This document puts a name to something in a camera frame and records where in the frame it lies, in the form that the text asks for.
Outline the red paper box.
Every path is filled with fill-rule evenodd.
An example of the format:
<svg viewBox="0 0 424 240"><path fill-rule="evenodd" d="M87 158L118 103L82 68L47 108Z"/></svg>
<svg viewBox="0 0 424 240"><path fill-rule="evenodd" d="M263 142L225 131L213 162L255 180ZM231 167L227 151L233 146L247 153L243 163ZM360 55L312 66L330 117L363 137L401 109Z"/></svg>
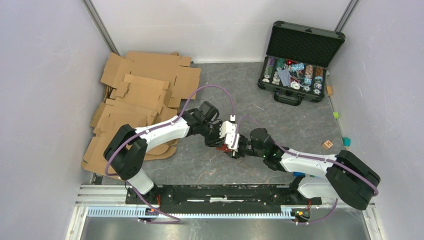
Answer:
<svg viewBox="0 0 424 240"><path fill-rule="evenodd" d="M222 151L222 152L224 152L224 153L228 153L228 152L231 152L232 150L231 149L229 149L228 147L227 147L227 145L222 145L222 146L220 146L220 147L217 147L216 148L217 150L219 150L219 151Z"/></svg>

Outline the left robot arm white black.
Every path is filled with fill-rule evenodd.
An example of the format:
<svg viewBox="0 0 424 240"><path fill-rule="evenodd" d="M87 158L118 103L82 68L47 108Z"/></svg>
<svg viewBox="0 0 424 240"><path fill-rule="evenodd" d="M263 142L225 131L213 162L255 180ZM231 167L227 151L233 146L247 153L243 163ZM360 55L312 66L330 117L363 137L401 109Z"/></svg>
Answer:
<svg viewBox="0 0 424 240"><path fill-rule="evenodd" d="M133 128L124 124L103 152L106 169L112 168L116 176L138 191L140 200L151 204L157 198L157 190L142 168L146 153L169 141L193 135L203 136L208 147L220 147L224 137L220 130L223 122L218 117L219 110L205 101L198 108L154 125Z"/></svg>

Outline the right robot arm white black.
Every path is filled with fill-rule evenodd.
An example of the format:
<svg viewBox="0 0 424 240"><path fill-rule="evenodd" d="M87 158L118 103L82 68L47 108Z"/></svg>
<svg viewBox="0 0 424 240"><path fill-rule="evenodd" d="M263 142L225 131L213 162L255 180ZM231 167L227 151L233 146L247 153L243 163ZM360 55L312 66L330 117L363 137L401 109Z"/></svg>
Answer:
<svg viewBox="0 0 424 240"><path fill-rule="evenodd" d="M289 189L289 199L295 204L311 198L335 198L363 211L379 193L380 176L349 150L329 155L296 151L278 144L265 128L255 128L250 138L237 134L228 147L241 157L261 157L273 171L317 177L304 177Z"/></svg>

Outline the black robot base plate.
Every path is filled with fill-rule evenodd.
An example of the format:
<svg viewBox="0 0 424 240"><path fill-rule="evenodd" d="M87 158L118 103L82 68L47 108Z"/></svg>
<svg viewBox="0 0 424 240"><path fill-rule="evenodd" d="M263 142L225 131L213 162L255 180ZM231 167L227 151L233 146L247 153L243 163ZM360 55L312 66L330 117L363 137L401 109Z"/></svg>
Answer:
<svg viewBox="0 0 424 240"><path fill-rule="evenodd" d="M159 185L147 195L168 214L274 214L281 206L321 205L294 187L278 184Z"/></svg>

